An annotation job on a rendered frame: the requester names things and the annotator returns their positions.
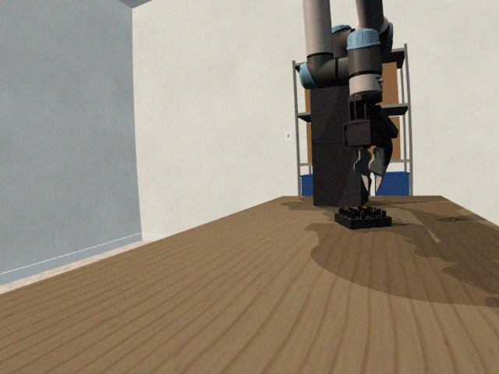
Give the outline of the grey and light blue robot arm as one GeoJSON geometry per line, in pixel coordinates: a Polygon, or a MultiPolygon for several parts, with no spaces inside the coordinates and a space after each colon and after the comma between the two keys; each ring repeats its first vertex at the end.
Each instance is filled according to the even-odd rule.
{"type": "Polygon", "coordinates": [[[355,2],[358,23],[352,29],[331,27],[330,0],[303,0],[307,62],[299,78],[304,89],[349,85],[350,96],[383,93],[381,56],[391,53],[393,24],[382,0],[355,2]]]}

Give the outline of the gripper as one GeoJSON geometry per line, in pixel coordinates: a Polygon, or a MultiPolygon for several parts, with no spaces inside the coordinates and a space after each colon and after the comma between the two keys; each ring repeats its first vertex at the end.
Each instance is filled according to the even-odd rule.
{"type": "Polygon", "coordinates": [[[361,93],[348,97],[349,122],[343,124],[344,146],[355,147],[358,158],[354,163],[354,170],[362,175],[367,191],[370,191],[372,183],[370,172],[377,175],[375,192],[381,186],[393,151],[388,127],[375,115],[375,103],[382,101],[383,97],[380,93],[361,93]],[[347,130],[348,141],[345,141],[345,130],[347,130]],[[372,161],[370,161],[371,153],[367,150],[371,146],[376,146],[373,149],[372,161]]]}

